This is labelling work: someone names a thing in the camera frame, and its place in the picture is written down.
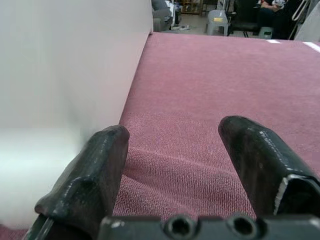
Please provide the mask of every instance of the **white panel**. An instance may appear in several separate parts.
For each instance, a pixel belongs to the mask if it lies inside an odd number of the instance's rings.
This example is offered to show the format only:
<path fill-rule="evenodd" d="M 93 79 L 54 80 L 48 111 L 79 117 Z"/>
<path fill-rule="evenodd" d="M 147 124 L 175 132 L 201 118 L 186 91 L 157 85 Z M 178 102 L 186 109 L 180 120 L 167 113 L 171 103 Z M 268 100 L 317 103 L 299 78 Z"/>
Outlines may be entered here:
<path fill-rule="evenodd" d="M 0 223 L 33 208 L 93 132 L 119 122 L 150 0 L 0 2 Z"/>

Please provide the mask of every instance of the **pink fabric surface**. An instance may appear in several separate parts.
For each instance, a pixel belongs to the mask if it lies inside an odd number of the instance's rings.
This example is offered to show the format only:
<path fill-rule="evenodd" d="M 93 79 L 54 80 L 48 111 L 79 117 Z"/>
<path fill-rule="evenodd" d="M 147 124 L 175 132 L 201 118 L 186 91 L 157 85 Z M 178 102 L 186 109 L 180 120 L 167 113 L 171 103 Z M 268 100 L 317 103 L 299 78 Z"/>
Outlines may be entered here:
<path fill-rule="evenodd" d="M 120 121 L 131 137 L 114 214 L 254 216 L 217 131 L 228 115 L 273 129 L 320 174 L 319 66 L 302 42 L 151 35 Z"/>

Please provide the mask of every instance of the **black chair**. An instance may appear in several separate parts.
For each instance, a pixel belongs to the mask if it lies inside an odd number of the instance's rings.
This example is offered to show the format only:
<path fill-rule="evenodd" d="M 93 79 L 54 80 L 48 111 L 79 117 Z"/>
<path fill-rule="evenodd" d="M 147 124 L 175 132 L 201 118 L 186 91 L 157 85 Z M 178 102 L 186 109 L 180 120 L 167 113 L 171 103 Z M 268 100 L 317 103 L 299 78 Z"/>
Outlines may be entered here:
<path fill-rule="evenodd" d="M 228 13 L 230 20 L 229 34 L 233 31 L 242 31 L 248 38 L 247 32 L 258 32 L 257 15 L 260 6 L 257 0 L 235 0 L 234 12 Z"/>

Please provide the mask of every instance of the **person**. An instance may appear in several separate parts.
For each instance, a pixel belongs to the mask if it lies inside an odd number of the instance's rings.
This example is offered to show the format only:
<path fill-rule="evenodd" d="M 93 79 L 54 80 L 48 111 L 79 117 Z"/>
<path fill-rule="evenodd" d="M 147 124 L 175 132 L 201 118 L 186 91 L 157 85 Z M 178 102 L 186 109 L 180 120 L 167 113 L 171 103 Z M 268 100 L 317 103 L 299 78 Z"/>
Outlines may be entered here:
<path fill-rule="evenodd" d="M 295 26 L 292 15 L 301 0 L 262 0 L 257 15 L 257 24 L 273 28 L 273 39 L 288 39 Z"/>

